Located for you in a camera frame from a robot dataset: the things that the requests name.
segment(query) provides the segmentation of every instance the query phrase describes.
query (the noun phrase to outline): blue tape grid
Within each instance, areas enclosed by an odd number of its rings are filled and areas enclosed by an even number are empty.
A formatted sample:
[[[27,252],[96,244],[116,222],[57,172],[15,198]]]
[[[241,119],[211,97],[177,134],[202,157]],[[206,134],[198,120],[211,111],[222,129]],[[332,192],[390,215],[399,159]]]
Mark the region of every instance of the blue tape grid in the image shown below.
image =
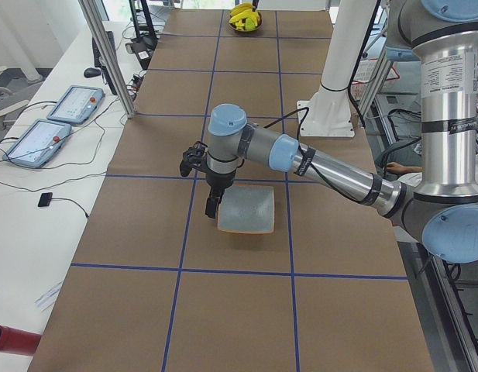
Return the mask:
[[[278,35],[278,13],[275,11],[275,27],[277,29],[277,58],[278,58],[278,84],[280,88],[280,112],[283,118],[284,113],[284,91],[282,88],[282,63],[280,58],[280,38]],[[285,133],[285,122],[282,120],[282,131]],[[295,294],[295,265],[294,265],[294,244],[292,240],[292,218],[291,218],[291,198],[288,187],[288,174],[285,173],[285,195],[287,198],[287,227],[288,244],[291,257],[291,288],[292,288],[292,314],[294,320],[294,347],[295,347],[295,369],[301,372],[301,355],[299,353],[299,332],[297,327],[297,296]]]
[[[216,37],[214,35],[183,35],[179,33],[163,33],[163,36],[172,36],[172,37]],[[233,38],[233,37],[241,37],[241,36],[235,36],[235,35],[221,35],[221,38]],[[254,36],[254,39],[282,39],[282,40],[330,40],[331,37],[322,37],[322,36],[278,36],[278,33],[276,36]]]
[[[281,115],[284,115],[284,93],[282,87],[282,74],[309,74],[309,75],[321,75],[317,73],[291,73],[291,72],[282,72],[281,70],[281,58],[280,58],[280,40],[281,39],[329,39],[321,37],[280,37],[278,34],[278,14],[275,11],[275,25],[276,25],[276,36],[257,36],[268,39],[275,39],[277,41],[277,60],[278,60],[278,71],[218,71],[216,70],[216,62],[218,56],[219,42],[221,38],[224,37],[237,37],[237,36],[223,36],[221,35],[222,22],[223,22],[224,11],[220,18],[220,30],[218,31],[218,36],[201,36],[201,35],[178,35],[182,37],[213,37],[216,38],[216,48],[215,56],[213,61],[212,70],[172,70],[172,69],[150,69],[150,71],[177,71],[177,72],[205,72],[211,73],[211,80],[208,89],[208,99],[206,103],[206,109],[204,115],[173,115],[173,114],[156,114],[156,113],[139,113],[139,115],[144,116],[162,116],[162,117],[194,117],[194,118],[203,118],[202,130],[201,130],[201,140],[204,138],[205,134],[205,125],[206,120],[210,117],[209,105],[211,100],[211,91],[213,88],[213,79],[215,73],[246,73],[246,74],[277,74],[279,78],[279,88],[280,88],[280,112]],[[250,119],[277,119],[277,117],[270,116],[254,116],[249,117]],[[295,117],[286,118],[285,120],[297,120]],[[285,133],[285,120],[282,121],[282,131]],[[294,328],[294,347],[295,347],[295,361],[296,361],[296,371],[301,371],[301,360],[299,352],[299,342],[298,342],[298,327],[297,327],[297,296],[295,289],[295,279],[296,277],[317,277],[317,278],[337,278],[337,279],[363,279],[363,280],[385,280],[385,281],[407,281],[407,277],[403,276],[387,276],[387,275],[356,275],[356,274],[316,274],[316,273],[296,273],[295,264],[294,264],[294,241],[292,235],[292,218],[291,218],[291,201],[290,201],[290,188],[289,184],[314,184],[313,181],[304,181],[304,180],[290,180],[288,174],[284,174],[284,179],[281,180],[258,180],[258,179],[236,179],[240,182],[267,182],[267,183],[284,183],[286,190],[286,202],[287,202],[287,226],[288,226],[288,238],[289,238],[289,250],[290,250],[290,271],[289,272],[269,272],[269,271],[247,271],[247,270],[209,270],[209,269],[194,269],[194,268],[184,268],[184,256],[187,246],[187,236],[191,224],[191,214],[192,214],[192,205],[194,204],[194,195],[195,188],[198,181],[205,181],[203,177],[199,177],[197,172],[194,172],[193,177],[174,177],[174,176],[156,176],[156,175],[129,175],[129,174],[106,174],[106,177],[120,177],[120,178],[149,178],[149,179],[161,179],[161,180],[186,180],[192,181],[192,191],[189,201],[189,207],[187,210],[187,221],[185,225],[184,238],[182,242],[181,257],[178,267],[151,267],[151,266],[129,266],[129,265],[111,265],[111,264],[97,264],[97,263],[72,263],[72,267],[90,267],[98,269],[119,269],[119,270],[150,270],[150,271],[166,271],[177,273],[177,280],[174,289],[174,298],[172,302],[172,308],[170,313],[170,322],[167,331],[167,340],[165,343],[165,350],[163,356],[163,362],[161,366],[161,372],[165,372],[167,368],[168,355],[170,351],[170,342],[173,332],[174,319],[177,307],[178,293],[180,289],[181,275],[182,273],[201,273],[201,274],[235,274],[235,275],[257,275],[257,276],[276,276],[276,277],[290,277],[291,278],[291,291],[292,291],[292,312],[293,312],[293,328]]]
[[[155,267],[155,266],[132,266],[110,265],[103,263],[72,263],[73,267],[90,267],[94,269],[118,269],[140,271],[169,271],[172,273],[199,273],[199,274],[231,274],[231,275],[257,275],[264,277],[291,277],[291,272],[282,271],[249,271],[249,270],[219,270],[219,269],[193,269],[191,267]],[[354,274],[317,274],[317,273],[294,273],[295,277],[328,277],[334,279],[364,279],[369,281],[407,281],[408,277],[389,275],[354,275]]]

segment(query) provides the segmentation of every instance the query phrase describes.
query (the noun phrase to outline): computer mouse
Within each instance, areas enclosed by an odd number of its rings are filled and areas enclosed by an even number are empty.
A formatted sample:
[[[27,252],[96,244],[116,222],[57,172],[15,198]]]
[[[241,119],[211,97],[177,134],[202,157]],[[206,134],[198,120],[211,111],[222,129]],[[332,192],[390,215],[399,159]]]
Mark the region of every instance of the computer mouse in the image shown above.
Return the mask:
[[[87,78],[87,79],[94,78],[99,75],[101,75],[101,70],[98,68],[89,67],[89,68],[86,68],[84,71],[84,78]]]

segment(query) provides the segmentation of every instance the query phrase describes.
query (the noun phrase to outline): wall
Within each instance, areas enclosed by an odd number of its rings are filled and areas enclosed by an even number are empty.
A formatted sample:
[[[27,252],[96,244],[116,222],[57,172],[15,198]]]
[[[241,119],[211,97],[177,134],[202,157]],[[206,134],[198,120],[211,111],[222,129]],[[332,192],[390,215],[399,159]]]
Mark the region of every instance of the wall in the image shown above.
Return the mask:
[[[86,24],[78,0],[35,0],[64,52]]]
[[[52,68],[84,23],[77,0],[0,0],[0,14],[34,67]],[[0,40],[0,66],[18,67]]]

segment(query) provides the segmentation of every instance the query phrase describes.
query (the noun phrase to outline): tablet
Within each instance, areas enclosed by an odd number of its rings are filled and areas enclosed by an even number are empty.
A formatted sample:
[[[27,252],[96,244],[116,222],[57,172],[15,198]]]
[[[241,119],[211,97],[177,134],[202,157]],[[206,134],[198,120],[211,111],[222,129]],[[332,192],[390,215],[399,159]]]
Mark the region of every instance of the tablet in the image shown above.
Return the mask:
[[[91,116],[104,97],[105,93],[101,88],[72,85],[47,118],[72,125],[81,124]]]
[[[61,148],[68,138],[71,125],[37,119],[2,159],[24,167],[40,168]]]

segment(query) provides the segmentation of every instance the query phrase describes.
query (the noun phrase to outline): blue joint cap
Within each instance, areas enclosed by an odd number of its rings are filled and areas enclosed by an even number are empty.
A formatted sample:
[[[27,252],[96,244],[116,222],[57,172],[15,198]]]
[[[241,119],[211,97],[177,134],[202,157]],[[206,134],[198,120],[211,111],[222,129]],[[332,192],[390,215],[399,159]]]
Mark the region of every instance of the blue joint cap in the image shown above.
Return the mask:
[[[478,260],[478,205],[456,205],[438,213],[423,230],[423,245],[454,264]]]
[[[247,114],[239,106],[224,103],[211,111],[208,131],[215,136],[231,136],[247,124]]]
[[[433,16],[446,22],[478,20],[478,0],[421,0]]]
[[[391,46],[387,46],[385,51],[388,60],[392,60],[393,62],[409,62],[414,60],[419,60],[419,58],[412,53],[410,49],[403,49],[403,48],[393,48]]]
[[[288,172],[292,168],[299,141],[282,134],[277,138],[270,151],[270,168],[274,171]]]

